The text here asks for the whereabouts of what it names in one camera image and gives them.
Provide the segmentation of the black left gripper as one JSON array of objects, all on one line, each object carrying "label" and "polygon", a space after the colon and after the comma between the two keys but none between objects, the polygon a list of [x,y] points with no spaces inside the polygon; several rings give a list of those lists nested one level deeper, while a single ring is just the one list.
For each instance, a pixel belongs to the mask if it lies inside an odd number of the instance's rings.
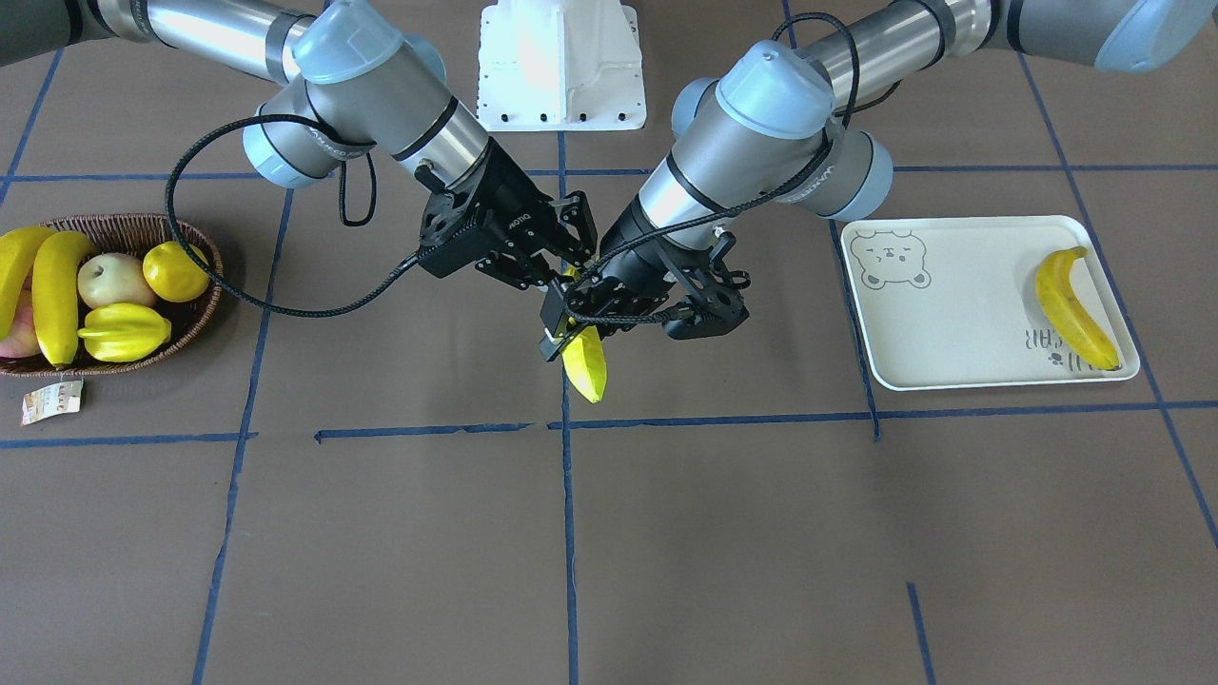
[{"label": "black left gripper", "polygon": [[678,246],[653,225],[613,225],[598,257],[568,284],[568,334],[608,338],[661,325],[674,340],[722,336],[748,321],[745,271],[728,268],[736,236],[713,230],[703,250]]}]

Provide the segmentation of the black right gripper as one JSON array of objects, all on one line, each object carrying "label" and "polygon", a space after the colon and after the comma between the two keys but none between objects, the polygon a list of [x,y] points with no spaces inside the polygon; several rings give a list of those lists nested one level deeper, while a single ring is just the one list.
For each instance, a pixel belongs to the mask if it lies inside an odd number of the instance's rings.
[{"label": "black right gripper", "polygon": [[[544,254],[586,264],[598,245],[587,196],[571,191],[554,200],[540,191],[501,144],[491,143],[471,173],[432,193],[421,217],[418,261],[436,278],[466,264],[518,289],[544,286],[558,277]],[[583,330],[568,312],[568,285],[549,285],[540,308],[540,353],[553,362]]]}]

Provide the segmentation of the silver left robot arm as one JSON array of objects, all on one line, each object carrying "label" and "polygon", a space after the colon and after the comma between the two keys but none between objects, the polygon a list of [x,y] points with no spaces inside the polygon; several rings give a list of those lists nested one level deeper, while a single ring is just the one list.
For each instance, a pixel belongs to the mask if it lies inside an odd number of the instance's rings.
[{"label": "silver left robot arm", "polygon": [[549,286],[540,352],[579,334],[605,338],[658,323],[676,340],[745,321],[747,275],[730,271],[726,228],[777,201],[827,219],[883,204],[893,162],[850,118],[861,101],[945,57],[996,48],[1101,72],[1145,73],[1174,59],[1213,1],[892,1],[805,48],[758,41],[719,78],[674,105],[676,141],[600,240],[596,262]]}]

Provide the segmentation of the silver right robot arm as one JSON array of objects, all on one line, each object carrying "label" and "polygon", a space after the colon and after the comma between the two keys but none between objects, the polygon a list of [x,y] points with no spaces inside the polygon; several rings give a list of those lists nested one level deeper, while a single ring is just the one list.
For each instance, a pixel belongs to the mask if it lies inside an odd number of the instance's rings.
[{"label": "silver right robot arm", "polygon": [[431,45],[365,1],[322,16],[268,1],[5,1],[2,65],[119,37],[195,52],[279,84],[244,130],[248,162],[308,186],[378,147],[430,193],[421,268],[473,264],[518,289],[549,285],[554,255],[581,264],[596,229],[575,193],[557,201],[515,165],[445,83]]}]

